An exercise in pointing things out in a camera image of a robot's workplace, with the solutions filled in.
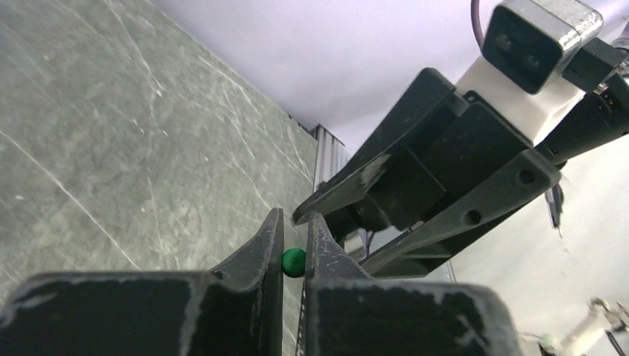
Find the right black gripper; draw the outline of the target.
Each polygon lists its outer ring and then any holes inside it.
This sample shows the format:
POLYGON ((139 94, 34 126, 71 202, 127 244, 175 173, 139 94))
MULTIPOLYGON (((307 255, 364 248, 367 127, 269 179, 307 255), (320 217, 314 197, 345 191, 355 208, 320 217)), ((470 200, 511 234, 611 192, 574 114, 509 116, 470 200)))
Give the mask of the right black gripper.
POLYGON ((359 229, 409 231, 360 266, 376 278, 425 277, 560 180, 529 148, 474 92, 459 95, 425 68, 292 219, 300 225, 322 214, 340 243, 359 229))

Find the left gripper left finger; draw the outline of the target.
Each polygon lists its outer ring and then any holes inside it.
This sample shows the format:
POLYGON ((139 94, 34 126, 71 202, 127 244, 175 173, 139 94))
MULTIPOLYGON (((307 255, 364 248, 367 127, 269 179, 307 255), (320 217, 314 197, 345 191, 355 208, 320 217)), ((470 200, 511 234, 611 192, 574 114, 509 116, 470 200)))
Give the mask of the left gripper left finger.
POLYGON ((37 274, 1 310, 3 355, 280 355, 283 211, 203 271, 37 274))

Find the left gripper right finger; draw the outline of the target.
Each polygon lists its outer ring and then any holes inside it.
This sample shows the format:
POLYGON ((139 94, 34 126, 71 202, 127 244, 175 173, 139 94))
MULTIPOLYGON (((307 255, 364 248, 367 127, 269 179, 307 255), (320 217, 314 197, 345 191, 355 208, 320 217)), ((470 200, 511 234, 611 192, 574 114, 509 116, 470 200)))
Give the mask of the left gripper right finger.
POLYGON ((489 288, 377 280, 310 214, 306 355, 519 355, 510 313, 489 288))

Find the white pen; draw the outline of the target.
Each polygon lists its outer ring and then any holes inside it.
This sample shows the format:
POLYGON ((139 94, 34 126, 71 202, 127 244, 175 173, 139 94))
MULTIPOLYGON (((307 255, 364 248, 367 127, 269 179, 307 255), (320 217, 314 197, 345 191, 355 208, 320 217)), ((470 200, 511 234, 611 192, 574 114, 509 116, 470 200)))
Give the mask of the white pen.
POLYGON ((286 250, 281 258, 281 266, 287 277, 303 277, 306 271, 306 252, 301 248, 286 250))

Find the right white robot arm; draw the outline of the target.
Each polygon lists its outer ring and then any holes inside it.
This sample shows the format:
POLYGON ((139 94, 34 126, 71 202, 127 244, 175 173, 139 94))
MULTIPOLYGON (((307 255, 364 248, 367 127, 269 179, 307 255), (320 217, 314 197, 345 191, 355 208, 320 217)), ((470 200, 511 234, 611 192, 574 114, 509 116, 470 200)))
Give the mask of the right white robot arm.
POLYGON ((485 95, 458 94, 427 68, 292 219, 322 214, 337 241, 396 228, 362 267, 374 277, 423 277, 557 183, 566 161, 627 134, 628 86, 619 75, 534 145, 485 95))

